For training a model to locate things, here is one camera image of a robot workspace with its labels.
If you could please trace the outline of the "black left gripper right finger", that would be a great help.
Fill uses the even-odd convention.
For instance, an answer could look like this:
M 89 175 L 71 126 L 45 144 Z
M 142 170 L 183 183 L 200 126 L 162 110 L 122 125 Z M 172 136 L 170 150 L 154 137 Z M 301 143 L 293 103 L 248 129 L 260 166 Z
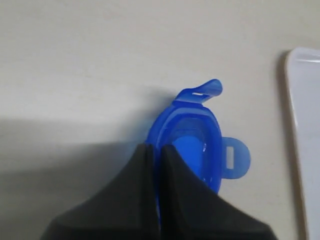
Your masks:
M 159 208 L 164 240 L 275 240 L 266 223 L 232 206 L 201 181 L 172 145 L 161 149 Z

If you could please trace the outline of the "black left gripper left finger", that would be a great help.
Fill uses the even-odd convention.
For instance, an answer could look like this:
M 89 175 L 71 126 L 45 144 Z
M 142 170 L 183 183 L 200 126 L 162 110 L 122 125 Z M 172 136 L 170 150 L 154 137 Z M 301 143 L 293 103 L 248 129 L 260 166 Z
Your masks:
M 110 183 L 54 218 L 41 239 L 159 240 L 153 168 L 153 146 L 139 144 Z

